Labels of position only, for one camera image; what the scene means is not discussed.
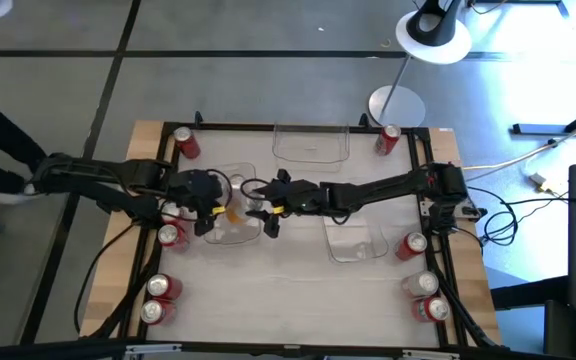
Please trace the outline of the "clear plastic bin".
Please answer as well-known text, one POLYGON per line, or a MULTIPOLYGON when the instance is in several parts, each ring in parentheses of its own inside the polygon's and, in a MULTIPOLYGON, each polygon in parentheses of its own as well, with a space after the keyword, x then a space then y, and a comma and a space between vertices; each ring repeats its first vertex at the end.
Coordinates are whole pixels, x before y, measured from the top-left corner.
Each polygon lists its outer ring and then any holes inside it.
POLYGON ((350 156, 348 125, 274 126, 272 153, 289 171, 339 172, 350 156))
MULTIPOLYGON (((232 194, 229 182, 230 175, 241 174, 246 178, 246 180, 256 177, 255 167, 251 163, 246 162, 223 164, 216 166, 215 169, 218 171, 218 175, 222 182, 223 196, 219 199, 221 203, 226 202, 229 193, 232 194)), ((246 212, 249 210, 261 209, 261 203, 259 201, 249 199, 244 195, 241 197, 234 197, 232 195, 229 204, 230 203, 240 203, 245 208, 246 212)), ((261 228, 261 222, 256 218, 249 217, 247 214, 246 222, 244 224, 234 225, 226 219, 224 213, 216 219, 214 229, 204 235, 203 239, 205 242, 213 245, 242 244, 257 238, 261 233, 261 228)))
POLYGON ((343 219, 324 218, 329 258, 338 264, 363 262, 384 257, 390 245, 380 225, 366 215, 343 219))

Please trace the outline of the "black crossbeam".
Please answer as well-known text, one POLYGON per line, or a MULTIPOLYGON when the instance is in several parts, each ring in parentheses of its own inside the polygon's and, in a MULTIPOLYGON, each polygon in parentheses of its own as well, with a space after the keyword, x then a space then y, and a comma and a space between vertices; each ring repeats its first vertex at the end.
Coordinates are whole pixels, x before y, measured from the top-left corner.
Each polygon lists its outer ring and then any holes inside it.
POLYGON ((419 349, 458 353, 461 360, 576 360, 576 358, 569 357, 516 352, 503 346, 485 348, 457 345, 447 345, 438 348, 412 346, 361 347, 142 341, 138 338, 83 338, 66 342, 2 346, 0 347, 0 360, 101 360, 104 358, 124 357, 127 345, 151 343, 180 343, 182 351, 176 353, 234 353, 251 356, 275 355, 283 358, 298 358, 307 355, 401 358, 404 349, 419 349))

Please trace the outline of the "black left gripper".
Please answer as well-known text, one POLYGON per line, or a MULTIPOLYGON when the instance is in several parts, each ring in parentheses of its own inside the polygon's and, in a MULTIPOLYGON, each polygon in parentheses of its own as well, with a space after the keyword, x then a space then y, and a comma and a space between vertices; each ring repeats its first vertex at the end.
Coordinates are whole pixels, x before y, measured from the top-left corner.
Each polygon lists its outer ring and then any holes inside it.
POLYGON ((194 235, 201 237, 214 229, 217 216, 213 209, 220 206, 222 182, 216 170, 192 169, 171 175, 167 183, 169 198, 196 214, 194 235))

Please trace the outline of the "white floor lamp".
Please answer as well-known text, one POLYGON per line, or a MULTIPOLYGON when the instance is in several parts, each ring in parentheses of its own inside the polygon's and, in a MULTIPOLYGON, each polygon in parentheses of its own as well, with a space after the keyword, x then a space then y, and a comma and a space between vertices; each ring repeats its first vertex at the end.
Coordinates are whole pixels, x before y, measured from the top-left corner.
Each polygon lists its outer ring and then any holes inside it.
POLYGON ((411 60, 431 65, 450 65, 463 60, 472 48, 466 26, 458 19, 464 0, 425 0, 417 10, 397 23, 394 38, 404 51, 402 65, 392 84, 373 91, 368 111, 381 126, 417 127, 425 119, 421 97, 401 85, 411 60))

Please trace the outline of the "black stand leg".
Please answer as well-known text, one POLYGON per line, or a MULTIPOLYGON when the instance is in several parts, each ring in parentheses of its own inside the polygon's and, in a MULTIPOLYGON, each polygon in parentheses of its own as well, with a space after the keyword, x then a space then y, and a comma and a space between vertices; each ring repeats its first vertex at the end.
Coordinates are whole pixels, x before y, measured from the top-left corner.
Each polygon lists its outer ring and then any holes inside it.
POLYGON ((498 287, 491 290, 496 310, 511 310, 544 305, 549 300, 567 303, 568 276, 548 278, 513 286, 498 287))

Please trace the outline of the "silver frame bracket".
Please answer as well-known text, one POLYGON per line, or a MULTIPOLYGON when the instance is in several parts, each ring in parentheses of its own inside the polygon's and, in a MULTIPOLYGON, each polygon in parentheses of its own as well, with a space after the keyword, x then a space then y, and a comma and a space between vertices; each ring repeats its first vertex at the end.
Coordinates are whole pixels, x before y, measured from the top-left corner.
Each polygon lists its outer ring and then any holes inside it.
POLYGON ((404 349, 401 358, 405 360, 461 360, 458 353, 419 349, 404 349))
POLYGON ((141 360, 145 355, 176 353, 182 351, 180 343, 151 343, 127 345, 124 352, 125 360, 141 360))

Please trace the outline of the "power adapter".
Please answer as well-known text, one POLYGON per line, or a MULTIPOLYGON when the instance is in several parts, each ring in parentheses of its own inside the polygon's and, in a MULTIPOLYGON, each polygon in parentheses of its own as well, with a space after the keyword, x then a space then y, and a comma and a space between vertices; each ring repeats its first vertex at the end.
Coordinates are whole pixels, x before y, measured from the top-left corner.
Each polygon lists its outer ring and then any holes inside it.
POLYGON ((536 190, 538 192, 551 194, 554 193, 554 190, 552 189, 552 182, 540 173, 535 172, 531 174, 529 179, 532 183, 535 184, 536 190))

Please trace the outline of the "black aluminium table frame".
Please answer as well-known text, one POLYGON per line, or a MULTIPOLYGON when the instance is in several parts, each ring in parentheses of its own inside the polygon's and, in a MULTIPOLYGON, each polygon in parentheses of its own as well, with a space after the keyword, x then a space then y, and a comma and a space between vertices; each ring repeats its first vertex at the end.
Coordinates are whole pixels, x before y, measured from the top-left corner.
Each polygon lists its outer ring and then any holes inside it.
MULTIPOLYGON (((184 169, 251 163, 253 185, 279 168, 272 153, 274 126, 208 124, 196 132, 201 155, 180 159, 184 169)), ((414 163, 458 163, 455 133, 417 128, 392 154, 378 156, 372 129, 350 128, 350 156, 339 172, 289 171, 312 182, 363 183, 399 175, 414 163)), ((401 197, 364 207, 390 245, 381 258, 338 264, 328 255, 323 218, 291 217, 277 238, 262 229, 252 241, 213 245, 196 238, 183 253, 167 251, 160 270, 181 279, 184 289, 174 319, 147 327, 153 341, 361 347, 437 347, 457 340, 456 326, 417 321, 402 280, 426 266, 424 258, 400 261, 395 243, 421 227, 419 206, 401 197)))

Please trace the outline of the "red Coca-Cola can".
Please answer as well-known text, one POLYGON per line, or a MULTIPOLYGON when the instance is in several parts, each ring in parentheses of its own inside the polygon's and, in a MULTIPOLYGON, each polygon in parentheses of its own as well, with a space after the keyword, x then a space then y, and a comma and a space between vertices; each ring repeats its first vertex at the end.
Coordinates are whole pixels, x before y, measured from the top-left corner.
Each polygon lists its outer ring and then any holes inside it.
POLYGON ((188 127, 179 127, 173 131, 176 146, 180 152, 188 159, 197 158, 201 149, 194 136, 193 131, 188 127))
POLYGON ((374 145, 375 153, 379 156, 389 155, 398 143, 401 133, 401 128, 397 125, 382 127, 374 145))
POLYGON ((410 260, 423 254, 427 245, 428 240, 422 233, 408 233, 395 246, 395 256, 402 261, 410 260))
POLYGON ((147 281, 146 288, 152 297, 173 301, 181 296, 183 283, 167 274, 155 274, 147 281))

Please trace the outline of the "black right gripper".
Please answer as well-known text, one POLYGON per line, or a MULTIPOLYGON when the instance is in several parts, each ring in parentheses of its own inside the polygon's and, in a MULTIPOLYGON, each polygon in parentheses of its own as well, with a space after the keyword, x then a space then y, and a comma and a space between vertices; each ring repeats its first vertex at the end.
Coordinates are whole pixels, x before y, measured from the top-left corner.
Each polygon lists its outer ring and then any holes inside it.
MULTIPOLYGON (((291 181, 285 169, 279 169, 275 178, 270 181, 258 180, 261 186, 253 189, 255 194, 273 196, 272 205, 282 207, 285 212, 295 215, 321 215, 323 191, 321 187, 307 180, 291 181)), ((279 235, 281 208, 250 210, 246 214, 263 222, 263 232, 270 238, 279 235)))

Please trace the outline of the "black box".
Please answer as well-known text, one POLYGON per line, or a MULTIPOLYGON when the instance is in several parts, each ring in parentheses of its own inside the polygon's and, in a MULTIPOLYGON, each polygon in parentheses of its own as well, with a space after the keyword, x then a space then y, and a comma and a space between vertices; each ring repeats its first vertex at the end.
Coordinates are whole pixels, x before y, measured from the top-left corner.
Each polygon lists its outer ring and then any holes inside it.
POLYGON ((555 300, 548 300, 544 306, 543 352, 576 358, 576 313, 555 300))

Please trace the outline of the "red soda can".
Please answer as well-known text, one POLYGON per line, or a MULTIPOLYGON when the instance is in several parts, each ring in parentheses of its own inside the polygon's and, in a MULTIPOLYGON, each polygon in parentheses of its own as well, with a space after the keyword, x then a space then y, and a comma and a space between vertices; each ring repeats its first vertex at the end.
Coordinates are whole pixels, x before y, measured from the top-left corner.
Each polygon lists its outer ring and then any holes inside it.
POLYGON ((189 246, 185 232, 172 224, 162 226, 157 232, 157 239, 168 251, 184 252, 189 246))
POLYGON ((176 304, 162 299, 146 301, 141 308, 141 320, 150 325, 164 325, 171 322, 176 314, 176 304))
POLYGON ((161 206, 160 215, 165 224, 173 224, 182 220, 182 209, 174 202, 167 201, 161 206))
POLYGON ((427 297, 412 303, 411 312, 419 322, 443 322, 450 315, 450 306, 442 297, 427 297))

